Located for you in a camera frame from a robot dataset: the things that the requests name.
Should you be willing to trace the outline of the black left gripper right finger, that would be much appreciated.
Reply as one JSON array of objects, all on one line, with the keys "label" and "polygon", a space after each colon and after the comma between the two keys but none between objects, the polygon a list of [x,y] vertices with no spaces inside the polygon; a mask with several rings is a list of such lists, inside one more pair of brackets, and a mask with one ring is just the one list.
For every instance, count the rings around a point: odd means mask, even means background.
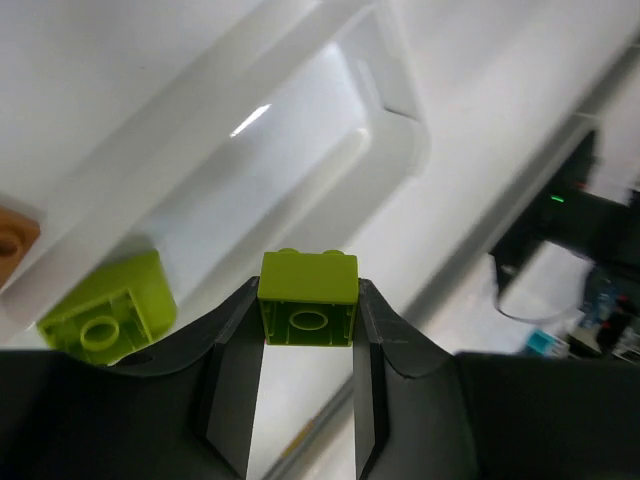
[{"label": "black left gripper right finger", "polygon": [[360,283],[353,334],[360,479],[635,479],[639,369],[450,354]]}]

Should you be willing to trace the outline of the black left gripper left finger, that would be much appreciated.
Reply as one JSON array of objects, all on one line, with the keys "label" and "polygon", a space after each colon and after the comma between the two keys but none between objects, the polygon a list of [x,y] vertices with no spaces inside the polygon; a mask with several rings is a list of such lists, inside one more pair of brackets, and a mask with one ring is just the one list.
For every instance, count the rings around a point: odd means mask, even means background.
[{"label": "black left gripper left finger", "polygon": [[242,479],[263,327],[258,281],[112,366],[1,354],[5,479]]}]

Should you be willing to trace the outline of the lime green sloped lego brick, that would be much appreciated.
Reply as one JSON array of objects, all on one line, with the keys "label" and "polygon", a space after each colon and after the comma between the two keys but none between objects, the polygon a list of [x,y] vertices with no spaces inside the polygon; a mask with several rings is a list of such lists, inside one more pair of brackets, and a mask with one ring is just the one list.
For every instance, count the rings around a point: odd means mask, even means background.
[{"label": "lime green sloped lego brick", "polygon": [[151,250],[102,266],[38,323],[46,344],[93,365],[113,364],[162,338],[177,306]]}]

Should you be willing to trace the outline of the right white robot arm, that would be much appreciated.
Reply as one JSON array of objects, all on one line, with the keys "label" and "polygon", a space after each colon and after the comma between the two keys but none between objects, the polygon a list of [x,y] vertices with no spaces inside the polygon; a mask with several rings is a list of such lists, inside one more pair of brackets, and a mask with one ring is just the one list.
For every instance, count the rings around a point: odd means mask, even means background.
[{"label": "right white robot arm", "polygon": [[639,188],[631,188],[623,202],[587,191],[597,164],[597,141],[598,132],[589,130],[490,250],[497,287],[494,306],[503,316],[541,325],[566,314],[533,319],[501,308],[502,297],[546,242],[594,264],[585,289],[604,290],[595,283],[608,282],[613,293],[639,306]]}]

